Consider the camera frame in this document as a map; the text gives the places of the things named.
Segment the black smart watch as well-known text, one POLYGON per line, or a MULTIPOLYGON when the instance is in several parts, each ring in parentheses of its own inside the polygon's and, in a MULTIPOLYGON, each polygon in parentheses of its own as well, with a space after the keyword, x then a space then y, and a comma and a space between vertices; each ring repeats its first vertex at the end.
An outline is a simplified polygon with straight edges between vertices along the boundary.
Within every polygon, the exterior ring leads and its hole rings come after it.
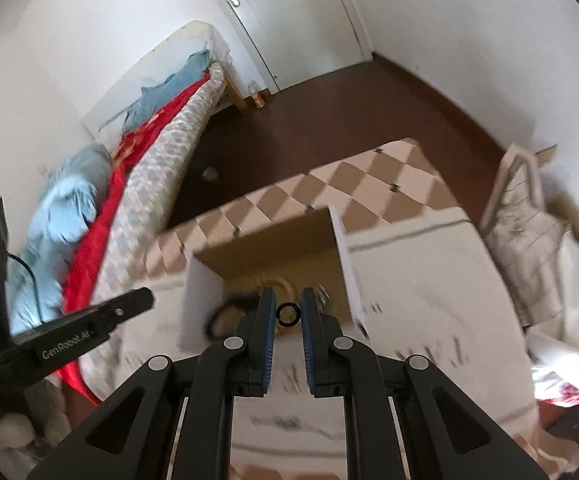
POLYGON ((251 312, 258 309, 260 295, 257 292, 250 294, 233 295, 225 300, 221 307, 210 315, 204 324, 204 334, 209 341, 218 341, 230 337, 235 333, 239 321, 251 312))

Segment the red blanket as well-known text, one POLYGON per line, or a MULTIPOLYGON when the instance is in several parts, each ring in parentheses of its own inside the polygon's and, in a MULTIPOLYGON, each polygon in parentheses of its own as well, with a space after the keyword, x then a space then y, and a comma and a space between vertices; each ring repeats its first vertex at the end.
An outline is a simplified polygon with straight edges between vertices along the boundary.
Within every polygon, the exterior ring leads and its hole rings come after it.
POLYGON ((114 150, 114 170, 111 173, 106 200, 76 250, 68 278, 62 289, 65 313, 73 314, 91 306, 88 300, 90 300, 91 287, 95 281, 94 273, 98 271, 102 262, 111 219, 119 205, 121 193, 126 185, 126 177, 155 142, 163 126, 178 114, 178 111, 207 77, 206 70, 200 81, 185 89, 161 110, 158 110, 140 128, 122 134, 114 150))

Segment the white cardboard box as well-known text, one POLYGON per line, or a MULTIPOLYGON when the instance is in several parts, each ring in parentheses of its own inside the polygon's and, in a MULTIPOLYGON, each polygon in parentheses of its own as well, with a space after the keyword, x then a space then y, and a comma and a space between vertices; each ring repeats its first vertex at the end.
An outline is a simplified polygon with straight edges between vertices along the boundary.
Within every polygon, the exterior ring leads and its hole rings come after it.
POLYGON ((306 287, 322 286, 329 313, 344 332, 367 338, 367 314, 347 240, 335 209, 314 209, 300 217, 208 247, 187 260, 178 346, 198 352, 209 340, 204 324, 227 297, 276 288, 281 304, 297 301, 306 287))

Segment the light blue duvet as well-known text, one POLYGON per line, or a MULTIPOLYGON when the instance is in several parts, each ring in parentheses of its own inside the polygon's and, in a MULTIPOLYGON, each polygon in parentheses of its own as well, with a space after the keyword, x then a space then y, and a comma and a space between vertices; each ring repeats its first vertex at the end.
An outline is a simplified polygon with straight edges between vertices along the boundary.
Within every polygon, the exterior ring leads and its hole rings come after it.
POLYGON ((66 158, 48 176, 24 248, 8 267, 12 334, 62 316, 62 286, 76 248, 107 196, 110 177, 110 154, 98 143, 66 158))

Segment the grey checkered quilt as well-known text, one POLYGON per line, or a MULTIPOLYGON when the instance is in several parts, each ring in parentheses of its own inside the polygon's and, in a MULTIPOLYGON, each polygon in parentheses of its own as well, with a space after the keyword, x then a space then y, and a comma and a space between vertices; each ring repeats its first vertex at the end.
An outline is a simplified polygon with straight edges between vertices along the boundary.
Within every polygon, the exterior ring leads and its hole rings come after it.
POLYGON ((190 159, 225 88, 220 63, 211 63, 207 75, 126 177, 90 304, 126 292, 145 273, 148 249, 168 224, 190 159))

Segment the round object on floor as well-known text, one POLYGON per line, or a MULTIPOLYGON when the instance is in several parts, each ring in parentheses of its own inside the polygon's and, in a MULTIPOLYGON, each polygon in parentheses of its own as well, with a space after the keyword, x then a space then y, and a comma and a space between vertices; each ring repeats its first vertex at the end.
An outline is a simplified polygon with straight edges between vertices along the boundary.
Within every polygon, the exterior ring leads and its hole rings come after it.
POLYGON ((216 179, 218 179, 218 170, 216 170, 216 168, 213 168, 213 167, 207 167, 202 172, 202 177, 207 182, 214 182, 214 181, 216 181, 216 179))

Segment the white mattress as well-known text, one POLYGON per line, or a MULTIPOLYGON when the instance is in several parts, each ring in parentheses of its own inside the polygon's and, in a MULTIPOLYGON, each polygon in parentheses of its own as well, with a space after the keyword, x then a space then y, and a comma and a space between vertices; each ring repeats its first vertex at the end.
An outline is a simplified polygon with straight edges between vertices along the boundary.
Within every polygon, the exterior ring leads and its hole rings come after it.
POLYGON ((232 64, 231 49, 216 27, 188 22, 143 55, 82 117, 88 133, 111 151, 120 140, 126 109, 142 97, 143 89, 162 84, 182 70, 192 54, 202 50, 208 50, 210 60, 223 68, 232 64))

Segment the teal pillow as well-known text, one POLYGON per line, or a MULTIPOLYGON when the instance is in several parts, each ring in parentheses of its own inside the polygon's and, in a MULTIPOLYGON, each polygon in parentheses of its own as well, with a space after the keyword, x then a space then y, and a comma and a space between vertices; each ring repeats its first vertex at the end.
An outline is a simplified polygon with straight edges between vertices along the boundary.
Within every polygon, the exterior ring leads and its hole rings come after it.
POLYGON ((208 49, 194 52, 188 57, 181 70, 170 75, 161 84, 140 89, 140 99, 126 109, 122 132, 127 133, 140 128, 158 110, 161 110, 185 89, 200 81, 204 72, 208 70, 210 58, 211 53, 208 49))

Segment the bottle on floor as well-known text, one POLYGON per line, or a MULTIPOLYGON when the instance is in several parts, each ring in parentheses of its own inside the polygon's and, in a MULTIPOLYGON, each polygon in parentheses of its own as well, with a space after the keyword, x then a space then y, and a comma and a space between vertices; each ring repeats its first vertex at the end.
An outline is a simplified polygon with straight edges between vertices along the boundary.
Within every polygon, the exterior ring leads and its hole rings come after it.
POLYGON ((259 84, 257 84, 256 81, 250 81, 248 84, 248 91, 252 102, 254 102, 254 105, 256 105, 258 110, 261 110, 263 107, 265 107, 264 96, 261 93, 259 84))

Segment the white door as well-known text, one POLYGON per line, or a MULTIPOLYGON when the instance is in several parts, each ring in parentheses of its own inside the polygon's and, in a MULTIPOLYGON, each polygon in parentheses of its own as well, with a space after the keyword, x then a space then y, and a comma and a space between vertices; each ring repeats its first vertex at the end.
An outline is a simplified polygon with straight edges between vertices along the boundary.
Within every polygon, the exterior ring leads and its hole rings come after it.
POLYGON ((273 93, 369 62, 353 0, 216 0, 273 93))

